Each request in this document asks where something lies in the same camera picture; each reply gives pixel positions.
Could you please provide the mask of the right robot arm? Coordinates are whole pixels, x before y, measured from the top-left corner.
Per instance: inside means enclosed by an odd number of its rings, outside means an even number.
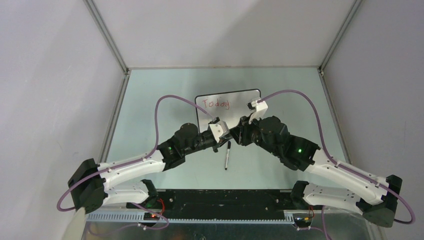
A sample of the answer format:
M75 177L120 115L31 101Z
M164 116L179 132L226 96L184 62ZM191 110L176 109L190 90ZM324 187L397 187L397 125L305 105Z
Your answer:
M318 144L290 134L287 126L275 116L249 121L244 116L230 130L238 145L255 144L277 157L287 168L323 177L339 187L320 186L298 180L291 193L291 204L297 209L328 206L360 214L367 221L390 228L395 221L402 179L396 175L380 177L345 162L332 162Z

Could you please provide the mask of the white board black frame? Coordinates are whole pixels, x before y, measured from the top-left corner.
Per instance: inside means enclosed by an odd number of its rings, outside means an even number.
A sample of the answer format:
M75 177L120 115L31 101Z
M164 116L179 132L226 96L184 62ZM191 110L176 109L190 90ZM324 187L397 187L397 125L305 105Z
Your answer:
M196 110L198 131L206 131L213 117L226 122L230 129L235 127L241 117L251 114L248 103L260 97L261 91L257 88L196 96L194 103L210 114Z

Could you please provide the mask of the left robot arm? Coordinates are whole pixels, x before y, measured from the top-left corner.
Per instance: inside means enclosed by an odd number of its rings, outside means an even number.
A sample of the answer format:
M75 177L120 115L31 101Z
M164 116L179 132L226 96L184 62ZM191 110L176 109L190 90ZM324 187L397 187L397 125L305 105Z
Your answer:
M153 208L158 202L158 194L150 180L142 180L141 186L125 185L125 182L176 168L186 161L187 155L208 148L217 152L232 138L230 130L221 123L213 123L203 132L199 132L193 123L185 123L152 153L109 163L86 159L68 181L74 209L84 208L88 214L103 205L117 203L136 203Z

